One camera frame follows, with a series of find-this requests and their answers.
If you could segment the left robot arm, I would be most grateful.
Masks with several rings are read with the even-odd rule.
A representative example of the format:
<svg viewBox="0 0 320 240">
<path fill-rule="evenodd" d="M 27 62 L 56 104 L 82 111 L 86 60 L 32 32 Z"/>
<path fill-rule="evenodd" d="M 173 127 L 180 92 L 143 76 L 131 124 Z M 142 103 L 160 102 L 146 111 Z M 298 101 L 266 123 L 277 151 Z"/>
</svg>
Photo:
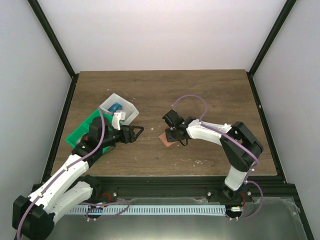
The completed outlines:
<svg viewBox="0 0 320 240">
<path fill-rule="evenodd" d="M 133 143 L 143 131 L 142 126 L 114 128 L 104 116 L 93 118 L 63 166 L 29 196 L 20 195 L 14 201 L 12 227 L 16 239 L 26 236 L 45 240 L 67 211 L 85 201 L 97 202 L 102 196 L 102 184 L 83 174 L 103 156 L 105 148 Z"/>
</svg>

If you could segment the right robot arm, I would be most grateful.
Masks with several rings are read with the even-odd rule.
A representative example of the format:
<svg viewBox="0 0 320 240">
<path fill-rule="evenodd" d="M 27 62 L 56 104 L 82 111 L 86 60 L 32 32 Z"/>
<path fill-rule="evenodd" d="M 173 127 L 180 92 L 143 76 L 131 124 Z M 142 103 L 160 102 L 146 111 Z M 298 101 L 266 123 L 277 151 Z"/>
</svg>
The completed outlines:
<svg viewBox="0 0 320 240">
<path fill-rule="evenodd" d="M 214 124 L 195 117 L 184 119 L 173 109 L 162 119 L 168 125 L 164 133 L 167 143 L 180 142 L 186 146 L 189 140 L 203 140 L 223 148 L 230 169 L 222 186 L 222 195 L 229 202 L 236 200 L 249 172 L 259 164 L 259 157 L 264 151 L 249 128 L 240 121 Z"/>
</svg>

